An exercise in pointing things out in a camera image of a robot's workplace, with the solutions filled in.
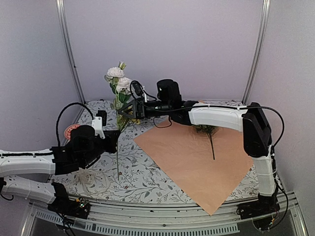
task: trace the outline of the black cable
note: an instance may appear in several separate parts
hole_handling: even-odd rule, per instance
[[[142,85],[139,83],[139,81],[133,80],[133,81],[131,81],[131,83],[130,83],[130,90],[131,90],[131,85],[132,85],[133,83],[137,83],[140,87],[142,87]],[[143,91],[148,97],[153,98],[154,101],[157,100],[156,97],[154,97],[154,96],[152,96],[152,95],[149,95],[145,90],[142,89],[142,91]]]
[[[13,199],[14,199],[14,196],[13,196],[13,195],[12,195],[12,198],[6,198],[4,195],[2,195],[2,194],[0,193],[0,196],[1,196],[3,199],[7,200],[7,201],[13,201]]]
[[[264,106],[257,106],[257,107],[229,107],[229,106],[221,106],[221,105],[201,105],[201,106],[190,106],[190,107],[182,107],[182,108],[178,108],[178,109],[173,109],[173,110],[168,110],[168,111],[160,111],[158,109],[154,109],[152,107],[149,107],[145,104],[143,104],[142,102],[140,102],[133,94],[132,92],[132,83],[135,83],[138,81],[136,80],[133,80],[131,83],[130,83],[130,94],[131,96],[133,97],[134,100],[136,100],[139,104],[141,104],[142,106],[148,108],[149,110],[152,110],[152,111],[155,111],[155,112],[161,112],[161,113],[165,113],[165,112],[176,112],[176,111],[183,111],[183,110],[187,110],[187,109],[191,109],[191,108],[202,108],[202,107],[215,107],[215,108],[228,108],[228,109],[232,109],[232,110],[248,110],[248,109],[257,109],[257,108],[261,108],[261,109],[266,109],[266,110],[270,110],[270,111],[273,111],[275,112],[279,118],[281,119],[281,122],[282,122],[282,131],[281,131],[281,134],[280,136],[278,137],[277,141],[275,142],[275,144],[272,145],[272,152],[274,152],[274,148],[275,146],[278,144],[278,142],[280,141],[280,139],[282,138],[283,134],[284,134],[284,119],[283,117],[281,116],[281,114],[271,108],[271,107],[264,107]]]
[[[56,137],[57,137],[57,143],[58,143],[58,147],[59,147],[59,148],[60,148],[60,139],[59,139],[59,132],[58,132],[59,121],[60,121],[61,115],[64,113],[64,111],[65,111],[67,108],[69,108],[69,107],[71,107],[71,106],[73,106],[73,105],[80,105],[80,106],[84,107],[84,108],[90,113],[90,115],[92,116],[92,119],[94,119],[94,116],[93,116],[91,110],[90,110],[86,105],[84,105],[84,104],[82,104],[82,103],[80,103],[80,102],[73,102],[73,103],[70,103],[70,104],[66,105],[66,106],[62,109],[62,111],[60,112],[60,114],[59,114],[59,116],[58,116],[58,119],[57,119],[57,122],[56,122]]]
[[[68,223],[68,219],[67,219],[64,215],[61,215],[61,214],[58,213],[58,212],[56,212],[56,213],[57,213],[57,215],[63,220],[64,232],[65,232],[68,236],[71,236],[71,235],[67,232],[67,230],[69,229],[69,230],[71,231],[72,235],[75,236],[74,231],[72,230],[72,228],[70,227],[70,225],[69,225],[69,223]]]
[[[149,95],[146,91],[144,91],[144,93],[145,93],[148,97],[153,98],[153,101],[156,101],[156,100],[157,100],[156,97],[154,97],[154,96],[152,96],[152,95]]]
[[[167,126],[163,126],[163,127],[159,127],[159,126],[157,126],[157,125],[156,125],[156,123],[155,123],[155,121],[154,121],[154,119],[155,119],[155,117],[153,117],[153,124],[154,124],[154,126],[155,126],[156,128],[159,128],[159,129],[164,129],[164,128],[171,127],[171,126],[172,126],[172,124],[173,124],[170,116],[168,117],[168,121],[170,122],[170,124],[169,124],[169,125],[167,125]]]
[[[286,215],[286,213],[287,213],[287,211],[288,211],[288,208],[289,208],[289,198],[287,197],[287,194],[285,193],[285,191],[284,191],[282,188],[280,188],[280,186],[279,186],[279,184],[278,184],[278,181],[277,181],[276,179],[275,179],[275,183],[276,183],[276,186],[280,189],[280,191],[283,192],[283,194],[284,194],[284,196],[285,196],[285,198],[286,198],[286,208],[285,208],[285,212],[284,212],[284,214],[283,214],[283,217],[277,222],[277,224],[272,225],[272,226],[270,227],[270,229],[273,229],[274,227],[276,227],[277,225],[279,225],[279,224],[284,220],[285,215]]]

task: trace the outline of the kraft paper sheet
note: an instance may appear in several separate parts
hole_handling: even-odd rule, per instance
[[[159,126],[167,126],[164,121]],[[219,128],[213,135],[215,160],[206,134],[173,123],[150,129],[134,141],[198,205],[212,215],[252,167],[243,133]]]

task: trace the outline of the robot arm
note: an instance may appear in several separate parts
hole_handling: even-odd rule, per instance
[[[170,79],[157,83],[160,101],[145,101],[139,82],[134,81],[135,93],[140,98],[126,104],[118,112],[129,118],[150,118],[169,115],[184,125],[212,125],[243,132],[244,151],[252,157],[259,182],[258,201],[240,204],[238,214],[250,218],[280,209],[275,184],[276,162],[271,143],[271,128],[258,103],[250,106],[212,106],[197,101],[182,101],[178,84]]]
[[[70,141],[64,147],[30,152],[0,150],[0,193],[42,201],[49,210],[87,218],[88,202],[70,200],[62,184],[40,183],[17,175],[68,174],[90,167],[104,152],[115,153],[120,132],[103,131],[105,124],[106,113],[99,111],[91,126],[81,125],[71,131]]]

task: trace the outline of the white flower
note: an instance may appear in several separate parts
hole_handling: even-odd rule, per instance
[[[127,77],[120,78],[116,86],[117,92],[124,91],[125,94],[130,94],[130,83],[131,79]]]
[[[112,67],[107,71],[107,77],[109,79],[113,77],[122,78],[123,76],[125,76],[125,73],[119,67]]]

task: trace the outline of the green leaf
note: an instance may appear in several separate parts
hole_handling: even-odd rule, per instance
[[[120,93],[118,94],[118,98],[119,98],[119,101],[120,101],[121,103],[124,103],[124,102],[125,102],[125,99],[126,99],[126,95],[123,94],[122,92],[120,92]]]
[[[110,86],[110,88],[112,89],[112,92],[113,92],[114,94],[116,94],[116,86],[113,85],[113,84],[109,84],[109,86]]]
[[[124,102],[128,102],[128,100],[130,99],[130,97],[131,97],[131,94],[126,95],[126,96],[125,96],[125,101],[124,101]]]

